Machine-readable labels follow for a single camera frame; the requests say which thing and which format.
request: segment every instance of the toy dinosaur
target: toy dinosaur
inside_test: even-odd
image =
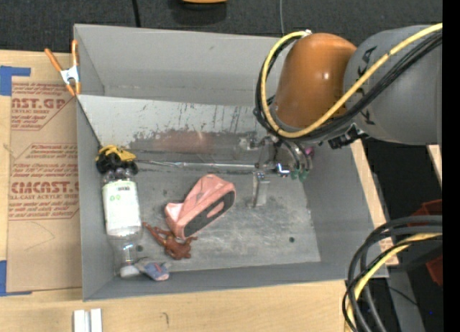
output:
[[[181,260],[182,258],[190,258],[190,243],[192,240],[198,240],[198,237],[191,236],[187,238],[183,243],[176,240],[175,235],[171,231],[165,231],[158,227],[151,227],[147,222],[142,223],[144,227],[149,230],[152,236],[157,240],[158,244],[164,246],[165,253],[171,256],[173,259]]]

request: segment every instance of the white plastic piece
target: white plastic piece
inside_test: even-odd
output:
[[[74,310],[73,332],[102,332],[102,310]]]
[[[140,275],[140,271],[134,265],[124,266],[120,269],[121,278],[128,278],[137,275]]]

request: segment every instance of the metal clamp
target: metal clamp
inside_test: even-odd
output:
[[[45,54],[49,57],[52,66],[60,73],[64,80],[65,86],[72,97],[81,92],[80,72],[79,72],[79,60],[78,60],[78,42],[77,40],[72,41],[72,64],[73,66],[67,70],[63,70],[58,59],[54,56],[49,48],[45,48]]]

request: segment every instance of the yellow cable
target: yellow cable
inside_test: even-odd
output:
[[[262,98],[262,109],[264,111],[265,117],[270,124],[270,126],[282,137],[285,138],[298,138],[301,137],[305,134],[308,134],[312,132],[313,130],[317,129],[320,125],[324,124],[332,115],[334,115],[339,108],[344,105],[344,103],[355,93],[370,77],[375,71],[377,71],[378,68],[380,68],[389,58],[390,56],[393,56],[397,52],[401,51],[404,47],[408,46],[410,43],[415,42],[416,40],[419,40],[422,37],[425,37],[426,35],[436,32],[440,29],[442,29],[443,24],[438,23],[435,24],[431,27],[427,27],[425,29],[422,29],[421,31],[413,34],[412,36],[406,38],[404,41],[393,47],[389,52],[384,54],[374,65],[372,65],[371,68],[367,70],[359,79],[358,81],[317,121],[312,123],[310,126],[298,130],[296,132],[287,132],[283,129],[281,129],[280,126],[278,126],[273,119],[270,109],[267,104],[267,94],[266,94],[266,88],[265,88],[265,81],[267,80],[267,74],[268,74],[268,68],[271,59],[273,58],[273,55],[277,51],[277,49],[280,47],[282,43],[284,43],[286,40],[289,40],[290,38],[294,37],[303,37],[306,35],[306,32],[294,32],[290,33],[283,38],[281,38],[275,46],[270,50],[267,58],[265,59],[264,65],[262,66],[262,77],[261,77],[261,83],[260,83],[260,95]]]
[[[401,244],[401,243],[405,243],[407,241],[422,241],[422,240],[426,240],[426,239],[431,239],[433,237],[437,237],[437,236],[440,236],[442,235],[442,233],[426,233],[426,234],[416,234],[416,235],[413,235],[413,236],[410,236],[402,241],[400,241],[399,243],[397,243],[395,245],[395,248],[391,251],[391,252],[388,252],[388,254],[386,254],[383,258],[381,258],[381,260],[379,260],[374,266],[373,268],[371,268],[368,273],[366,273],[359,281],[358,283],[356,284],[356,286],[354,287],[353,289],[353,293],[354,293],[354,297],[356,300],[359,299],[359,296],[361,295],[361,292],[362,290],[364,289],[364,286],[366,286],[366,284],[369,282],[369,280],[371,279],[371,277],[374,275],[374,273],[391,257],[393,257],[395,254],[401,252],[402,250],[404,249],[407,249],[410,244]],[[350,302],[348,303],[348,305],[346,306],[346,313],[348,315],[348,317],[350,318],[351,321],[354,320],[354,316],[353,316],[353,308],[350,304]],[[345,321],[345,326],[344,326],[344,330],[347,332],[347,331],[351,331],[351,328],[350,326],[348,325],[348,323]]]

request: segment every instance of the pink toy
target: pink toy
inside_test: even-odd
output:
[[[192,188],[184,203],[168,203],[166,223],[178,238],[185,240],[224,214],[235,201],[233,183],[208,174]]]

